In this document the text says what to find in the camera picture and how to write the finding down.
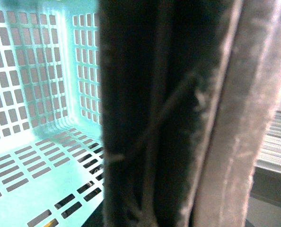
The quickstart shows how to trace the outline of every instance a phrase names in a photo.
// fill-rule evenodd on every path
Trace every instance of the plastic basket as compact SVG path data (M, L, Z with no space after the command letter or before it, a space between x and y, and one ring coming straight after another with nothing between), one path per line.
M0 0L0 227L81 226L103 200L96 1Z

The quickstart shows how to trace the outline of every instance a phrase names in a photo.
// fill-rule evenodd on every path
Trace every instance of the perforated plastic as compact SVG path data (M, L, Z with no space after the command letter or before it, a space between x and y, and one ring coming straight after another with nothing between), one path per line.
M103 199L96 1L0 0L0 227L81 226Z

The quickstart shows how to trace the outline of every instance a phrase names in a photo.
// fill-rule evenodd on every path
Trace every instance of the mint green basket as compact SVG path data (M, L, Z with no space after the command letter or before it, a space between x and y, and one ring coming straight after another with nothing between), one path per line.
M96 9L0 0L0 227L79 227L103 200Z

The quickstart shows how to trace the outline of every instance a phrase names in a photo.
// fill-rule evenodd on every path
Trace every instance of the dark gap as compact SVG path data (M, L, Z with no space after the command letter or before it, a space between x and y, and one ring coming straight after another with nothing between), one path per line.
M35 217L34 219L32 219L31 221L29 221L27 223L27 225L29 227L34 227L36 226L38 223L40 223L41 221L43 221L44 219L46 219L47 217L49 217L51 215L51 211L50 210L46 210L43 213L41 213L39 216Z
M81 163L81 162L87 160L87 159L90 158L90 157L92 157L92 155L91 155L91 154L87 154L87 155L85 155L84 157L80 158L80 159L78 160L78 162Z
M3 156L3 157L0 157L0 161L5 160L5 159L7 159L7 158L9 158L9 157L10 157L10 155L5 155L5 156Z
M14 166L14 167L12 167L12 168L10 168L8 170L5 170L5 171L0 173L0 177L5 176L5 175L7 175L7 174L17 170L17 169L19 169L19 167L18 166Z
M90 188L91 186L93 186L94 183L93 181L89 181L87 184L81 186L79 189L77 189L76 191L79 193L79 194L82 194L85 190L87 190L88 188Z
M21 181L15 183L14 185L8 187L8 188L7 188L7 191L8 191L8 192L13 191L13 190L15 190L16 188L18 188L18 187L20 187L20 186L26 184L27 182L29 182L29 181L28 181L28 179L25 178L24 180L21 180Z
M77 156L79 156L79 155L81 155L81 154L83 154L83 153L85 153L85 152L86 152L86 149L82 149L82 150L80 150L80 151L74 153L72 156L73 156L73 157L77 157Z
M84 200L88 202L89 200L93 199L96 195L100 194L101 191L102 190L100 188L96 188L94 191L92 191L88 195L86 195L84 197Z
M63 160L54 163L54 166L55 166L55 167L58 167L58 166L60 166L60 165L62 165L62 164L64 164L64 163L68 162L69 160L70 160L70 158L68 158L68 157L67 157L67 158L64 158Z
M69 217L71 214L73 214L75 211L77 211L82 204L80 202L77 202L73 204L71 207L69 207L67 210L65 210L61 215L63 218Z
M40 172L37 172L36 174L33 174L32 177L35 179L35 178L37 178L37 177L39 177L39 176L49 172L50 170L51 170L51 168L47 167L47 168L41 170Z
M59 209L59 208L65 206L68 202L70 202L74 198L75 198L75 196L73 194L70 194L66 198L64 198L61 201L59 201L58 203L56 203L54 206L56 209Z
M37 161L37 160L39 160L39 159L41 159L41 157L36 156L36 157L34 157L34 158L32 158L32 159L26 161L26 162L23 162L23 165L27 166L27 165L29 165L30 163L33 163L33 162L35 162L35 161Z
M85 165L83 165L84 168L89 168L90 166L92 166L93 164L95 164L96 162L98 162L96 159L93 159L92 161L86 163Z

